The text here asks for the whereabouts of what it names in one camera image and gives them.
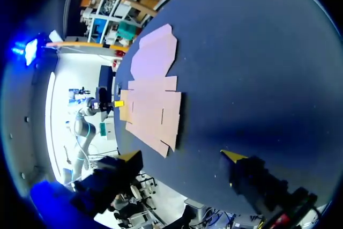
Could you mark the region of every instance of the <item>red object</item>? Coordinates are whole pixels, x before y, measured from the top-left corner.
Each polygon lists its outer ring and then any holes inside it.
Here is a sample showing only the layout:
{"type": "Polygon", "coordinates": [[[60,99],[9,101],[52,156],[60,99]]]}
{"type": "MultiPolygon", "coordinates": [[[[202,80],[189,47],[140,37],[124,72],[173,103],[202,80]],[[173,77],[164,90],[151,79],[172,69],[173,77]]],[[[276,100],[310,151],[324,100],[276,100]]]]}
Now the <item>red object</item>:
{"type": "Polygon", "coordinates": [[[270,229],[277,228],[279,225],[287,225],[290,219],[286,214],[283,214],[279,219],[273,224],[270,229]]]}
{"type": "Polygon", "coordinates": [[[123,57],[125,55],[125,52],[121,51],[121,50],[116,50],[115,51],[115,55],[118,57],[123,57]]]}

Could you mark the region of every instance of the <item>white shelving unit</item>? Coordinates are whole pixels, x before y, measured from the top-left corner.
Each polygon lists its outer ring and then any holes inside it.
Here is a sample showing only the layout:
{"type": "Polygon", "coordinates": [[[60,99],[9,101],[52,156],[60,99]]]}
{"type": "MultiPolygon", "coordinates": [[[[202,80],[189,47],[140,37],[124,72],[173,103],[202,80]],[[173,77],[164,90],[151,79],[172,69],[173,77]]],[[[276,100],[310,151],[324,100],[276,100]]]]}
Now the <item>white shelving unit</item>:
{"type": "MultiPolygon", "coordinates": [[[[149,18],[149,15],[146,15],[142,22],[138,23],[138,22],[134,21],[131,17],[128,16],[129,12],[131,10],[130,6],[127,6],[128,8],[127,8],[127,10],[124,11],[122,18],[115,17],[114,14],[115,14],[116,10],[118,9],[119,5],[121,4],[121,0],[115,0],[113,7],[112,7],[108,16],[100,14],[101,8],[104,5],[105,1],[106,0],[100,1],[98,9],[95,12],[93,12],[93,11],[92,12],[86,12],[84,14],[84,17],[91,18],[91,20],[92,20],[91,26],[90,26],[90,31],[88,33],[88,42],[92,42],[92,34],[93,34],[93,30],[94,30],[95,19],[106,20],[105,27],[102,31],[101,38],[100,38],[100,43],[103,43],[104,38],[106,36],[107,28],[108,28],[110,22],[113,21],[116,23],[120,23],[121,21],[125,21],[127,24],[134,25],[134,26],[141,28],[144,25],[144,23],[147,21],[147,19],[149,18]]],[[[160,0],[154,9],[157,10],[166,1],[167,0],[160,0]]]]}

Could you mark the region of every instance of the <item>dark blue table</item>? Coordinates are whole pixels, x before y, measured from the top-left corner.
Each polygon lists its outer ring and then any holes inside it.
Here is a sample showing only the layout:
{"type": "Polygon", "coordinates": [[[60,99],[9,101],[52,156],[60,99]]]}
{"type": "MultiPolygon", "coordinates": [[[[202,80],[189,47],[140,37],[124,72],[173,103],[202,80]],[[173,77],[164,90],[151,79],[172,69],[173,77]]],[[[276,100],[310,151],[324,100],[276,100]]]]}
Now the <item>dark blue table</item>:
{"type": "Polygon", "coordinates": [[[168,75],[183,92],[177,150],[164,159],[125,130],[116,109],[119,151],[142,150],[146,173],[229,212],[253,210],[230,189],[221,149],[259,156],[291,191],[303,186],[326,203],[343,168],[343,52],[318,5],[172,0],[126,54],[116,84],[127,89],[139,39],[166,23],[178,38],[168,75]]]}

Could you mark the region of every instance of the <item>cardboard flap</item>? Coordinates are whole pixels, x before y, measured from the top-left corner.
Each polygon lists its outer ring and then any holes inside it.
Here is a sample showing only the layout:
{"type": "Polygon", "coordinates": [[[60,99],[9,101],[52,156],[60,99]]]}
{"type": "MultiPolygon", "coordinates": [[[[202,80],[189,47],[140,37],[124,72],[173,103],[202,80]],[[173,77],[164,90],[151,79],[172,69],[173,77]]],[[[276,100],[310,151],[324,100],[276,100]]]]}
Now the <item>cardboard flap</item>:
{"type": "Polygon", "coordinates": [[[168,73],[175,59],[177,40],[170,25],[166,29],[164,27],[140,40],[140,48],[131,63],[131,74],[135,80],[164,77],[168,73]]]}
{"type": "Polygon", "coordinates": [[[144,88],[145,91],[155,91],[162,89],[164,91],[176,91],[177,76],[168,76],[165,78],[142,79],[129,81],[129,90],[144,88]]]}
{"type": "Polygon", "coordinates": [[[181,92],[176,92],[177,76],[165,77],[172,65],[177,40],[170,25],[165,25],[140,40],[140,48],[132,58],[128,91],[122,91],[124,107],[121,120],[126,130],[142,142],[167,156],[175,151],[180,121],[181,92]]]}

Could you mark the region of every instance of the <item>shelf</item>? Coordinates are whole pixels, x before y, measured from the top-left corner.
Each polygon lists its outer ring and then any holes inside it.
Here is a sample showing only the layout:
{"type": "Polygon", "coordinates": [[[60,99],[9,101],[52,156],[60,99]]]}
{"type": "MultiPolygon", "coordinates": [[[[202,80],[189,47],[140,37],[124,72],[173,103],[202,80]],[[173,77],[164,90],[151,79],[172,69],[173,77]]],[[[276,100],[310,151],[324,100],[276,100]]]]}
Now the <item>shelf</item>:
{"type": "MultiPolygon", "coordinates": [[[[113,7],[112,7],[112,10],[111,10],[111,12],[109,13],[109,18],[113,17],[113,14],[114,14],[115,10],[117,9],[117,7],[118,7],[120,1],[121,1],[121,0],[116,0],[116,2],[114,2],[114,5],[113,5],[113,7]]],[[[103,28],[103,31],[102,31],[102,34],[101,34],[100,43],[103,42],[103,38],[105,37],[106,30],[107,30],[107,27],[108,27],[109,22],[110,22],[110,20],[107,20],[107,21],[106,21],[105,27],[103,28]]]]}
{"type": "MultiPolygon", "coordinates": [[[[158,9],[166,0],[161,0],[157,6],[154,8],[155,10],[158,9]]],[[[101,8],[103,7],[104,5],[104,2],[105,0],[101,0],[100,3],[99,3],[99,6],[96,10],[95,13],[90,13],[88,15],[88,18],[91,19],[91,26],[90,26],[90,31],[89,31],[89,34],[88,34],[88,42],[90,42],[92,40],[92,35],[93,35],[93,30],[94,30],[94,21],[95,19],[102,19],[102,20],[105,20],[106,23],[105,23],[105,26],[104,26],[104,29],[101,33],[101,38],[100,38],[100,43],[103,43],[104,41],[104,38],[106,36],[106,32],[107,32],[107,28],[109,26],[109,23],[112,21],[112,22],[115,22],[115,23],[120,23],[121,21],[125,21],[127,24],[129,25],[134,25],[136,27],[139,27],[141,28],[142,25],[146,22],[146,20],[149,18],[149,15],[146,15],[146,17],[143,19],[142,23],[138,23],[136,21],[134,21],[132,18],[130,20],[126,20],[126,17],[128,16],[130,10],[131,10],[131,7],[128,6],[128,10],[124,10],[123,11],[123,16],[122,18],[118,18],[118,17],[115,17],[114,14],[118,8],[118,6],[120,5],[121,3],[121,0],[115,0],[115,3],[111,9],[111,12],[108,16],[106,15],[102,15],[100,14],[100,10],[101,8]]]]}

